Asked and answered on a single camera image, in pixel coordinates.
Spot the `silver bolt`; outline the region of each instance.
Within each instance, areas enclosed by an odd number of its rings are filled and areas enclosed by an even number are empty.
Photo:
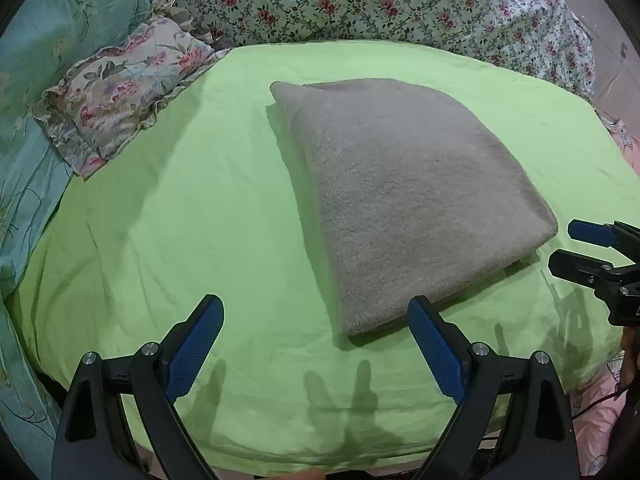
[[[142,355],[153,355],[158,351],[158,343],[146,343],[142,347]]]
[[[551,361],[551,359],[549,358],[549,354],[543,352],[542,350],[538,350],[535,353],[534,357],[536,358],[536,361],[538,361],[541,365],[546,365],[549,361]]]
[[[95,358],[98,357],[98,354],[95,352],[87,352],[82,356],[82,363],[85,365],[90,365],[95,361]]]
[[[474,351],[474,354],[483,356],[489,353],[489,347],[484,343],[474,343],[471,349]]]

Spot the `white floral cloth with red flowers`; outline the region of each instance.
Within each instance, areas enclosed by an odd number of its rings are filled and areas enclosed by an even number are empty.
[[[154,10],[125,43],[73,65],[34,106],[34,118],[82,177],[153,126],[158,110],[217,61],[208,44],[187,32],[183,9],[154,2]],[[181,25],[163,14],[180,16]]]
[[[590,100],[591,42],[564,0],[177,0],[232,44],[410,41],[545,79]]]

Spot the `pillow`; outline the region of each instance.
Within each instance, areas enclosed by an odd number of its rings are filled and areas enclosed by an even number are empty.
[[[390,79],[271,93],[302,149],[338,285],[342,329],[404,317],[558,232],[518,161],[475,115],[437,90]]]
[[[121,46],[73,65],[43,92],[33,116],[73,170],[88,178],[153,126],[158,110],[216,59],[209,45],[154,15]]]

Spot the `blue gripper pad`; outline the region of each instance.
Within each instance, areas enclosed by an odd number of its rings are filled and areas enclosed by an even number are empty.
[[[407,315],[409,329],[440,391],[460,405],[466,395],[462,363],[418,300],[409,302]]]
[[[218,337],[225,311],[220,298],[213,297],[168,365],[164,394],[169,402],[189,393],[213,342]]]
[[[567,232],[573,240],[580,240],[581,242],[602,247],[612,247],[617,241],[611,227],[582,220],[571,220]]]

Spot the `gray towel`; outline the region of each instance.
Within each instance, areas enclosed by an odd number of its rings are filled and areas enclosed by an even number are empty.
[[[502,269],[558,231],[518,161],[450,96],[388,79],[271,93],[302,149],[343,330],[403,317]]]

